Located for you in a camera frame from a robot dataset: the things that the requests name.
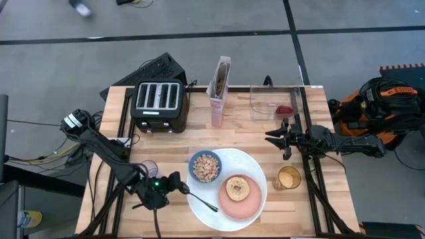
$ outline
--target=pink plate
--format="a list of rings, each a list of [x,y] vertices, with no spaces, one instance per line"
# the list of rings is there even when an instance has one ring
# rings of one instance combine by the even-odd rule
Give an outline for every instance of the pink plate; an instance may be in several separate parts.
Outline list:
[[[250,187],[250,194],[241,201],[234,201],[230,199],[226,192],[227,180],[232,177],[242,177],[248,183]],[[220,186],[220,191],[218,192],[218,201],[220,203],[220,209],[227,216],[237,219],[237,220],[246,220],[249,219],[258,212],[258,209],[261,207],[261,190],[258,184],[246,175],[233,175],[227,178],[223,184]]]

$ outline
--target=concrete floor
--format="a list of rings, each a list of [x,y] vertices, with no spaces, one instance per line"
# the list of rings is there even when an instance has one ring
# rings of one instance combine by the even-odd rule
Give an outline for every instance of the concrete floor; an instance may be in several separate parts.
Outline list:
[[[267,74],[275,84],[301,84],[290,35],[13,44],[31,39],[290,29],[282,0],[156,0],[147,9],[117,6],[114,0],[89,0],[87,5],[94,12],[91,19],[80,17],[66,0],[6,2],[0,12],[0,44],[12,42],[0,45],[0,93],[10,95],[9,119],[59,123],[76,108],[102,110],[98,92],[164,52],[199,84],[213,77],[220,55],[232,57],[231,84],[261,84]],[[301,30],[425,25],[423,0],[290,0],[290,5]],[[425,31],[298,37],[310,83],[324,85],[327,97],[338,100],[379,76],[379,66],[425,62]],[[15,157],[49,153],[64,139],[55,127],[10,123],[8,129],[7,154]],[[399,155],[425,168],[423,144],[419,133],[411,133]],[[382,159],[354,154],[344,157],[344,163],[359,220],[425,224],[425,173],[403,167],[393,153]],[[74,177],[81,180],[86,174]],[[69,236],[74,227],[68,222],[32,237]]]

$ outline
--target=wooden tabletop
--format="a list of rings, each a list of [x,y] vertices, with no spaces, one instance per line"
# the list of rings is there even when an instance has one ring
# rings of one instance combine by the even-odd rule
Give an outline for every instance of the wooden tabletop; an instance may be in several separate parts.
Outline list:
[[[100,131],[106,137],[116,137],[124,102],[126,87],[110,88],[104,110]],[[320,124],[333,130],[327,107],[325,92],[321,87],[305,87],[313,124]],[[191,155],[202,149],[237,148],[251,155],[260,164],[268,183],[266,206],[257,220],[245,229],[236,232],[219,232],[205,226],[191,212],[185,195],[180,192],[168,194],[170,205],[158,210],[158,221],[164,237],[181,236],[313,236],[314,227],[311,217],[307,185],[303,174],[301,155],[293,147],[292,157],[283,161],[282,152],[264,140],[264,132],[276,129],[280,121],[258,120],[250,118],[250,93],[229,93],[224,110],[222,127],[211,126],[209,98],[205,93],[192,93],[191,106],[187,119],[187,128],[180,134],[154,133],[144,134],[138,128],[135,133],[140,141],[132,146],[130,161],[139,163],[147,159],[154,160],[166,175],[180,171],[183,181],[188,174],[188,160]],[[127,116],[126,129],[130,116]],[[340,156],[329,153],[341,161]],[[95,156],[90,169],[92,185],[100,158]],[[276,191],[272,181],[280,168],[291,165],[301,173],[301,185],[292,190]],[[330,159],[321,159],[327,195],[338,215],[354,231],[359,231],[353,201],[343,168]],[[110,168],[103,165],[98,178],[96,191],[96,212],[104,203]],[[119,237],[156,237],[153,213],[143,207],[132,210],[138,204],[137,196],[125,194],[120,220]],[[321,218],[322,231],[326,231],[323,208],[317,203]],[[92,202],[89,187],[86,187],[81,206],[76,233],[83,231],[90,223]],[[113,205],[106,232],[112,230]]]

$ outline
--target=black toaster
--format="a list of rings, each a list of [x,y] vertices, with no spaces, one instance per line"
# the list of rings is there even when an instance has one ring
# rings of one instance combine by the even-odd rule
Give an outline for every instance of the black toaster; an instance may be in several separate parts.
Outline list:
[[[178,79],[143,79],[134,87],[131,117],[144,133],[181,133],[189,110],[185,86]]]

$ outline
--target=shoe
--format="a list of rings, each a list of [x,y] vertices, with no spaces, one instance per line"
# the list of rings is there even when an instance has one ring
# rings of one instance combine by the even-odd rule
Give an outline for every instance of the shoe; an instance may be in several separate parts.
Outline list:
[[[83,17],[89,17],[92,14],[91,10],[82,3],[77,4],[75,10]]]

